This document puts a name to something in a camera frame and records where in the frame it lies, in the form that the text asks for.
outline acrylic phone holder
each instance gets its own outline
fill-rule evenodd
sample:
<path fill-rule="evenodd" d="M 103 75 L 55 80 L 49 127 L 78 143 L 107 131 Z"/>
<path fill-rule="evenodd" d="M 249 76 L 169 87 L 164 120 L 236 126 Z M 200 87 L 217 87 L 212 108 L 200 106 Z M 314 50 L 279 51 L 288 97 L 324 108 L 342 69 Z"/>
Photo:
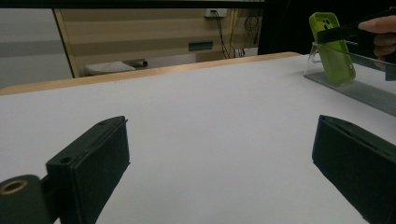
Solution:
<path fill-rule="evenodd" d="M 346 42 L 346 44 L 348 51 L 332 49 L 316 42 L 312 43 L 304 76 L 364 104 L 396 116 L 396 64 L 365 56 L 364 53 L 359 52 L 359 46 L 356 43 Z M 348 82 L 332 84 L 329 76 L 337 76 L 337 74 L 334 71 L 325 71 L 319 51 L 331 53 L 333 56 L 338 55 L 337 58 L 350 58 L 356 76 Z"/>

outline white wall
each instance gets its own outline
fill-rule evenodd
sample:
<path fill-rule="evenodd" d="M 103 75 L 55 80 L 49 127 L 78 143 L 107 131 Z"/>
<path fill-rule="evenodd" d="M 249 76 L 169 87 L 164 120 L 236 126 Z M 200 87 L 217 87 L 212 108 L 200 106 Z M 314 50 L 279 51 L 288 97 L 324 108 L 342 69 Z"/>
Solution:
<path fill-rule="evenodd" d="M 0 8 L 0 89 L 72 78 L 50 9 Z"/>

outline desk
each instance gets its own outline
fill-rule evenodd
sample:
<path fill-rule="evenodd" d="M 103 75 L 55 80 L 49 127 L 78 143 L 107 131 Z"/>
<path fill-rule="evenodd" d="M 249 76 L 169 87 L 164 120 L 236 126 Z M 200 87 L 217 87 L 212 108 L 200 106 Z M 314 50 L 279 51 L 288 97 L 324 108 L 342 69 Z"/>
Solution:
<path fill-rule="evenodd" d="M 304 78 L 306 61 L 13 89 L 0 97 L 0 179 L 43 177 L 94 123 L 124 115 L 131 165 L 98 223 L 366 223 L 312 162 L 318 116 L 393 144 L 396 118 Z"/>

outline human hand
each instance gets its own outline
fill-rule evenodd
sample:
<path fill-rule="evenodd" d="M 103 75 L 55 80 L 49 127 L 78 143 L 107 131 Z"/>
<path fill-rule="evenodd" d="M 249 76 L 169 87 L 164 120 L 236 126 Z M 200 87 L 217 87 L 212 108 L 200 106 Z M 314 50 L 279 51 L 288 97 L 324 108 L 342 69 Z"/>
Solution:
<path fill-rule="evenodd" d="M 374 54 L 378 60 L 385 61 L 386 55 L 396 50 L 396 16 L 364 21 L 358 27 L 361 30 L 377 34 L 374 39 Z"/>

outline smartphone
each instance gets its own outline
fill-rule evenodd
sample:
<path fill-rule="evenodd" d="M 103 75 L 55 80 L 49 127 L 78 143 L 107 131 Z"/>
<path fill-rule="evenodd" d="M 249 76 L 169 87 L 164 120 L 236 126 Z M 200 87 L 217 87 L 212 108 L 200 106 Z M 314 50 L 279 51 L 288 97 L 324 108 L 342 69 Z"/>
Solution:
<path fill-rule="evenodd" d="M 340 27 L 337 17 L 331 12 L 315 12 L 309 17 L 309 25 L 317 43 L 318 32 Z M 347 54 L 347 42 L 337 40 L 322 46 L 318 45 L 318 53 L 329 83 L 340 86 L 352 81 L 356 77 L 356 72 L 353 62 Z"/>

